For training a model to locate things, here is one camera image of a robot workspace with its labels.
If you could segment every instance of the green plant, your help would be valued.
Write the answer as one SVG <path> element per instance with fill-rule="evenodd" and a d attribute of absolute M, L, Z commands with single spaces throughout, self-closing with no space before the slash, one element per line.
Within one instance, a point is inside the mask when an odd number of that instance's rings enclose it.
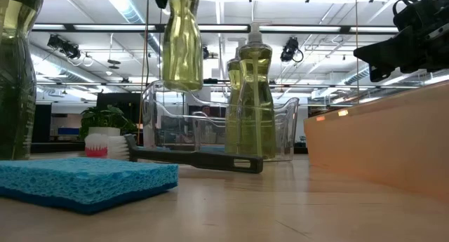
<path fill-rule="evenodd" d="M 83 140 L 89 133 L 89 127 L 114 127 L 119 128 L 121 133 L 132 133 L 138 130 L 136 125 L 123 116 L 121 109 L 112 105 L 107 105 L 107 109 L 90 107 L 84 110 L 81 115 L 81 129 L 79 134 Z"/>

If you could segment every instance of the sponge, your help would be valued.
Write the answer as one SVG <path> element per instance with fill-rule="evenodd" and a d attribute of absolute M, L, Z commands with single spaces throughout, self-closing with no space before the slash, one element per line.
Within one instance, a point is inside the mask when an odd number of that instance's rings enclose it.
<path fill-rule="evenodd" d="M 90 158 L 0 161 L 0 196 L 93 214 L 176 187 L 177 169 Z"/>

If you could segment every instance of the brush handle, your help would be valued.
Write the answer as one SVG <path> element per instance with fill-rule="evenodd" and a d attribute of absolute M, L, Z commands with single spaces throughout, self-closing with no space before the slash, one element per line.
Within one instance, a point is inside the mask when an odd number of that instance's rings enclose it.
<path fill-rule="evenodd" d="M 131 161 L 147 159 L 169 163 L 187 164 L 196 168 L 225 170 L 242 173 L 261 173 L 263 159 L 256 156 L 221 154 L 217 152 L 159 151 L 138 147 L 132 135 L 125 135 Z"/>
<path fill-rule="evenodd" d="M 192 152 L 192 163 L 196 168 L 225 170 L 242 173 L 260 173 L 263 159 L 256 156 L 239 156 L 212 152 Z"/>

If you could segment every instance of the soap dispenser bottle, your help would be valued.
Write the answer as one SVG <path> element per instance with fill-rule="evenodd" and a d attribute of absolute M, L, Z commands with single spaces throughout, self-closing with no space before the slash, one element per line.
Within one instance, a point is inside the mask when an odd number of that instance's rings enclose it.
<path fill-rule="evenodd" d="M 224 149 L 227 153 L 238 154 L 239 126 L 237 121 L 237 106 L 239 105 L 241 84 L 243 83 L 239 49 L 245 46 L 246 38 L 228 39 L 228 41 L 237 41 L 239 47 L 236 48 L 235 58 L 227 62 L 227 73 L 231 83 L 231 95 L 229 96 L 229 106 L 226 110 L 226 142 Z"/>
<path fill-rule="evenodd" d="M 29 33 L 42 3 L 0 0 L 0 160 L 29 159 L 36 109 Z"/>
<path fill-rule="evenodd" d="M 274 103 L 268 84 L 272 48 L 262 42 L 259 22 L 251 23 L 248 43 L 239 49 L 243 85 L 239 98 L 239 153 L 276 156 Z"/>
<path fill-rule="evenodd" d="M 163 38 L 162 79 L 171 90 L 201 90 L 203 48 L 196 11 L 199 0 L 156 0 L 159 8 L 170 3 L 170 19 Z"/>

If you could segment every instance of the potted plant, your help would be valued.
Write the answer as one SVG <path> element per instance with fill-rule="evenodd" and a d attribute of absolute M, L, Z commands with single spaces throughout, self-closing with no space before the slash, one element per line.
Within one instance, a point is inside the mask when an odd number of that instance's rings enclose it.
<path fill-rule="evenodd" d="M 123 116 L 123 111 L 117 107 L 107 105 L 107 109 L 90 107 L 82 113 L 81 129 L 79 134 L 84 140 L 90 133 L 101 133 L 109 136 L 132 133 L 137 126 Z"/>

